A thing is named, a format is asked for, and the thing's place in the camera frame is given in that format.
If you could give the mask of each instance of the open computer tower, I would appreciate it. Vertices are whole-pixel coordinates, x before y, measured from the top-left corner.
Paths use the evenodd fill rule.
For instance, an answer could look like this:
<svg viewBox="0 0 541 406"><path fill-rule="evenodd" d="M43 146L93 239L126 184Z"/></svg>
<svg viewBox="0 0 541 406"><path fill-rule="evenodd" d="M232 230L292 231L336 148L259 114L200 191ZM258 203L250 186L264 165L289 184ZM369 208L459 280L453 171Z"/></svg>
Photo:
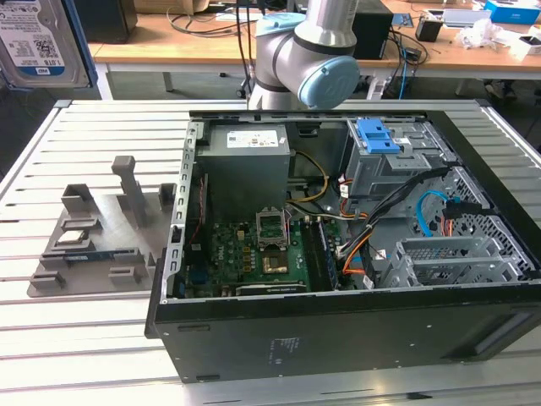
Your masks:
<svg viewBox="0 0 541 406"><path fill-rule="evenodd" d="M489 359L539 241L444 112L192 112L146 333L185 383Z"/></svg>

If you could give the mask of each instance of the metal table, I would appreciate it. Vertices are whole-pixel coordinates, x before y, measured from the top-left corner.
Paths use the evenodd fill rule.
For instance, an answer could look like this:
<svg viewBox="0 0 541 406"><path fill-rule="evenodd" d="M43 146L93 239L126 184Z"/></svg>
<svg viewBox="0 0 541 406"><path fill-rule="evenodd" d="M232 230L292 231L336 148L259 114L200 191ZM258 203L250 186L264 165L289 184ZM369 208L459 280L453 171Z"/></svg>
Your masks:
<svg viewBox="0 0 541 406"><path fill-rule="evenodd" d="M67 184L86 182L95 195L119 193L110 167L122 154L135 156L144 190L157 191L177 176L189 110L244 108L236 101L61 101L52 109L0 184L0 404L147 406L159 399L244 406L410 398L423 405L507 405L541 398L541 328L485 363L185 387L161 341L143 336L149 292L26 295ZM340 108L445 110L541 225L541 158L491 108L475 101L348 101ZM421 400L418 393L434 398Z"/></svg>

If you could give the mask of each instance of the motherboard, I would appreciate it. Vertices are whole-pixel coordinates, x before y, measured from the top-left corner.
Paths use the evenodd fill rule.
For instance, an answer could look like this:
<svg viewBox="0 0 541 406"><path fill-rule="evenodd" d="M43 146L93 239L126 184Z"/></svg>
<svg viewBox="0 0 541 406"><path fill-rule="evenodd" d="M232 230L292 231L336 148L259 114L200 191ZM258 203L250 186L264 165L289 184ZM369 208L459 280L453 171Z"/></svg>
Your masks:
<svg viewBox="0 0 541 406"><path fill-rule="evenodd" d="M258 233L256 222L215 223L209 237L210 257L188 269L186 294L227 297L266 294L269 289L305 293L322 284L336 287L333 253L342 237L334 220L289 217L283 229L271 220L261 225ZM265 243L282 235L286 236L283 246Z"/></svg>

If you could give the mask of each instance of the blue box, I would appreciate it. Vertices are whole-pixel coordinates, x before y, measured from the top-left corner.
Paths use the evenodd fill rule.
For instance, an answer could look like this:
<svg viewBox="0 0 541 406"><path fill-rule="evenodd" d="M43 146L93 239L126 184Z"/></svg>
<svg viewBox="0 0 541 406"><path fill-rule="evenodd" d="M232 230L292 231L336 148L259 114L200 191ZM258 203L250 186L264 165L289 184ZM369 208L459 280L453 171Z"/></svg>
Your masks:
<svg viewBox="0 0 541 406"><path fill-rule="evenodd" d="M537 7L518 7L513 3L498 3L488 0L485 10L492 11L493 23L532 25L538 19L541 10Z"/></svg>

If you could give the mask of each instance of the black computer case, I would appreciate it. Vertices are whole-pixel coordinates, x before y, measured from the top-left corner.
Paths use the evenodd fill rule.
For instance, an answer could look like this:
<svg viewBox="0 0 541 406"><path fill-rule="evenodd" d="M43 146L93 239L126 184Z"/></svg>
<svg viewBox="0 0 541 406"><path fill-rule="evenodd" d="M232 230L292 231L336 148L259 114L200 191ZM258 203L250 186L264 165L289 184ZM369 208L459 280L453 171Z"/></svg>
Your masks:
<svg viewBox="0 0 541 406"><path fill-rule="evenodd" d="M74 0L88 42L125 43L137 25L134 0Z"/></svg>
<svg viewBox="0 0 541 406"><path fill-rule="evenodd" d="M236 123L235 114L209 112L207 117ZM445 136L538 264L538 226L446 114L401 114L425 116ZM162 258L145 335L163 340L184 383L486 360L541 322L541 284L535 281L169 303L160 301L163 274ZM538 271L532 277L538 278Z"/></svg>
<svg viewBox="0 0 541 406"><path fill-rule="evenodd" d="M353 52L356 59L382 59L393 13L380 0L362 0L352 31L357 37Z"/></svg>

